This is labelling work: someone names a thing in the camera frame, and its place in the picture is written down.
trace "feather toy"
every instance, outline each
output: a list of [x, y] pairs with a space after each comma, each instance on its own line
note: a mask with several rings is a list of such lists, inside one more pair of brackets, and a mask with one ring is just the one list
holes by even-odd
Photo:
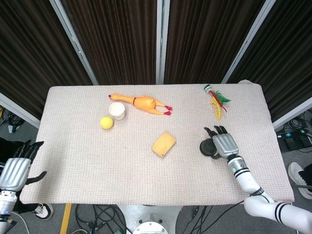
[[227, 112], [223, 104], [230, 102], [231, 100], [224, 97], [219, 91], [214, 91], [210, 84], [207, 84], [204, 87], [204, 90], [207, 94], [211, 95], [212, 99], [210, 103], [213, 106], [216, 117], [218, 119], [221, 119], [222, 118], [221, 108], [223, 108], [225, 112]]

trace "yellow sponge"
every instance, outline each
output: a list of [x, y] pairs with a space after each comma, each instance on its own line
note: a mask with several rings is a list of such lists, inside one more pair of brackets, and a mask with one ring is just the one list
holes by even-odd
[[152, 146], [152, 150], [160, 157], [164, 157], [165, 154], [175, 144], [176, 138], [168, 132], [164, 132]]

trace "dark round object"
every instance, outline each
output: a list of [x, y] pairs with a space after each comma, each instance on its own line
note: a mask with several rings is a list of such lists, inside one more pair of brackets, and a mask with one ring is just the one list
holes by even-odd
[[212, 156], [216, 153], [214, 141], [211, 138], [203, 140], [199, 146], [201, 153], [204, 156]]

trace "table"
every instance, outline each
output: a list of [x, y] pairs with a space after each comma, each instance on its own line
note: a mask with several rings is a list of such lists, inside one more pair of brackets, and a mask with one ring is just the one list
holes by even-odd
[[[257, 84], [212, 84], [232, 101], [217, 120], [204, 84], [67, 86], [50, 89], [23, 203], [222, 205], [246, 197], [225, 159], [199, 151], [204, 127], [223, 125], [236, 141], [257, 182], [273, 199], [294, 200], [262, 89]], [[152, 96], [173, 107], [171, 116], [152, 115], [125, 103], [126, 117], [110, 130], [109, 94]], [[177, 138], [164, 158], [151, 146], [164, 132]]]

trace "green feather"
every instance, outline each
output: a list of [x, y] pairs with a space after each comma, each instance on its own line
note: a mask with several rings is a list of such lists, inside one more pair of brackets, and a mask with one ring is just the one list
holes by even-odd
[[222, 104], [231, 101], [227, 99], [226, 97], [224, 97], [219, 91], [215, 91], [214, 94], [218, 97], [218, 99], [220, 100]]

